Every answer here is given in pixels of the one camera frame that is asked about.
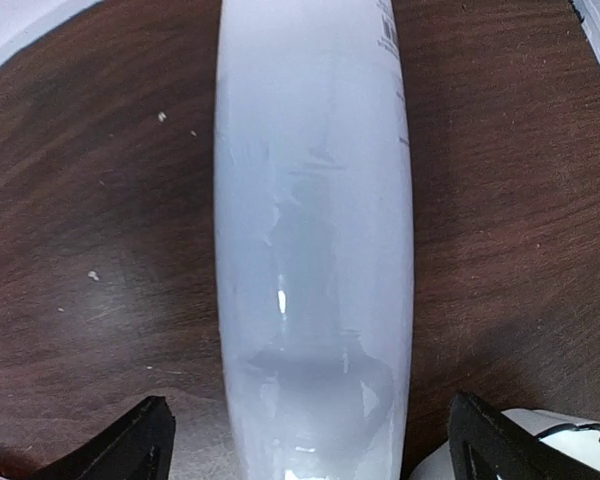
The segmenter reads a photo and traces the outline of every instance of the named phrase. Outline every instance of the white wall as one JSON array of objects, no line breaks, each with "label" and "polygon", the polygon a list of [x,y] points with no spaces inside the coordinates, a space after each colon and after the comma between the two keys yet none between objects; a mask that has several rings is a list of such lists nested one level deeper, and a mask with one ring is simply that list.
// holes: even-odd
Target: white wall
[{"label": "white wall", "polygon": [[0,0],[0,65],[99,0]]}]

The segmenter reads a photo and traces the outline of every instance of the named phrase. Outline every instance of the barcode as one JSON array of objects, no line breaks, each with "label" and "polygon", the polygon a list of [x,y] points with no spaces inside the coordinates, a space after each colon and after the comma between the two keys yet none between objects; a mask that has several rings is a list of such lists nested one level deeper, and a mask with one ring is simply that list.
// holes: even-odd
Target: barcode
[{"label": "barcode", "polygon": [[398,33],[392,25],[392,21],[386,17],[382,18],[382,25],[384,27],[384,36],[387,40],[392,42],[396,48],[398,47]]}]

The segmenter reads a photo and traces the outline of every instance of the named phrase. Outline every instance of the wooden floor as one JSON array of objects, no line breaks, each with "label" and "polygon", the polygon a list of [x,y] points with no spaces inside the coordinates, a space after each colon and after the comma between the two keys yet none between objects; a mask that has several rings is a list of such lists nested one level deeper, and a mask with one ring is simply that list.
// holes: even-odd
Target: wooden floor
[{"label": "wooden floor", "polygon": [[[458,389],[600,420],[600,69],[567,0],[395,6],[417,256],[408,470]],[[0,472],[160,394],[172,478],[236,478],[214,285],[219,12],[110,0],[0,69]]]}]

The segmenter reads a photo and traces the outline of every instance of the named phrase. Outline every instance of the plastic bottle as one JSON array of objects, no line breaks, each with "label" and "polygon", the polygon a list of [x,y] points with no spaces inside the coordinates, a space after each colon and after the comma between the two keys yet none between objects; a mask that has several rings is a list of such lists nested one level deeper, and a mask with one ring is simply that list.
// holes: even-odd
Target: plastic bottle
[{"label": "plastic bottle", "polygon": [[396,480],[413,317],[389,0],[224,0],[215,215],[245,480]]}]

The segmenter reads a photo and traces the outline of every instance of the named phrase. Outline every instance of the white cylindrical object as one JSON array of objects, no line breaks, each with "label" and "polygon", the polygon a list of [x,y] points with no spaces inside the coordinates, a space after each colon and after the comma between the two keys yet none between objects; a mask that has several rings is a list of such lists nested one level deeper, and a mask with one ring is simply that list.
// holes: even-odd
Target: white cylindrical object
[{"label": "white cylindrical object", "polygon": [[395,480],[409,144],[390,0],[224,0],[215,215],[245,480]]}]

